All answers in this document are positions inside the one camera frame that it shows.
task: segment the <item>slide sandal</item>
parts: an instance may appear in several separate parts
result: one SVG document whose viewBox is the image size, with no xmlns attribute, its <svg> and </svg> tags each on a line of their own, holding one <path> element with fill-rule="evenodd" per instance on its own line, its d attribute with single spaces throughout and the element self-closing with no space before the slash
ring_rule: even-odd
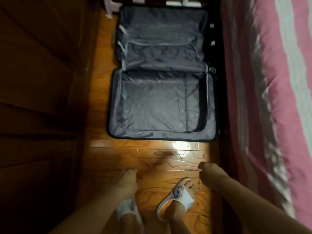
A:
<svg viewBox="0 0 312 234">
<path fill-rule="evenodd" d="M 183 204 L 185 207 L 185 212 L 192 206 L 195 200 L 190 196 L 188 191 L 185 189 L 185 183 L 188 181 L 191 181 L 194 184 L 194 181 L 191 178 L 189 177 L 183 178 L 173 188 L 173 190 L 169 193 L 169 195 L 158 205 L 156 214 L 159 220 L 166 221 L 160 217 L 160 212 L 170 200 L 176 200 L 179 201 L 181 204 Z"/>
<path fill-rule="evenodd" d="M 136 206 L 135 198 L 130 197 L 123 200 L 120 205 L 116 208 L 116 216 L 118 222 L 121 217 L 127 213 L 132 213 L 137 217 L 138 223 L 140 225 L 141 233 L 144 233 L 144 225 L 140 214 L 138 213 L 138 207 Z"/>
</svg>

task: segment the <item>forearm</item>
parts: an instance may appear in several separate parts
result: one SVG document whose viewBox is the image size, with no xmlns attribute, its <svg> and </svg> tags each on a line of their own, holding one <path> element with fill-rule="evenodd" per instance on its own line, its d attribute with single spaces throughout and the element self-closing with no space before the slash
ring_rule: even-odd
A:
<svg viewBox="0 0 312 234">
<path fill-rule="evenodd" d="M 229 177 L 220 179 L 218 190 L 251 233 L 312 233 L 280 209 Z"/>
<path fill-rule="evenodd" d="M 75 211 L 50 234 L 98 234 L 114 212 L 116 206 L 123 200 L 118 188 L 110 188 L 89 204 Z"/>
</svg>

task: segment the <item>bed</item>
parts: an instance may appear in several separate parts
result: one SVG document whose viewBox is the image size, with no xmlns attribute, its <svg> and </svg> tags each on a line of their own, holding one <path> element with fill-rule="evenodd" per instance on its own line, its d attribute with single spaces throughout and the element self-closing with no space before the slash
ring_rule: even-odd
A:
<svg viewBox="0 0 312 234">
<path fill-rule="evenodd" d="M 312 229 L 312 0 L 222 0 L 240 182 Z"/>
</svg>

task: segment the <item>wooden floor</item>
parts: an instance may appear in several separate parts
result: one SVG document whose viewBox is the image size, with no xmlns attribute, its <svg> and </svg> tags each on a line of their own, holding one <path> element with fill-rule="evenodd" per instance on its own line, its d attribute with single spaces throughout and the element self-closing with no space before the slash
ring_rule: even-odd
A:
<svg viewBox="0 0 312 234">
<path fill-rule="evenodd" d="M 222 199 L 200 182 L 197 169 L 201 161 L 219 162 L 217 140 L 212 143 L 121 140 L 107 134 L 110 80 L 116 67 L 111 36 L 116 22 L 116 16 L 110 20 L 102 11 L 76 207 L 85 204 L 121 169 L 138 168 L 136 201 L 146 230 L 170 233 L 168 226 L 157 220 L 156 206 L 180 179 L 191 177 L 197 188 L 196 201 L 186 213 L 185 223 L 194 234 L 222 233 Z M 113 214 L 104 233 L 117 233 L 118 228 Z"/>
</svg>

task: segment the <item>open suitcase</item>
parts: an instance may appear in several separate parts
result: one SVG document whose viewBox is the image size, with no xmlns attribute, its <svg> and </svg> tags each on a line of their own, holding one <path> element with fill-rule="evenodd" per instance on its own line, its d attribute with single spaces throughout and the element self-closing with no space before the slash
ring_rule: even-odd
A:
<svg viewBox="0 0 312 234">
<path fill-rule="evenodd" d="M 214 24 L 199 8 L 123 6 L 107 130 L 127 139 L 210 141 L 218 133 Z"/>
</svg>

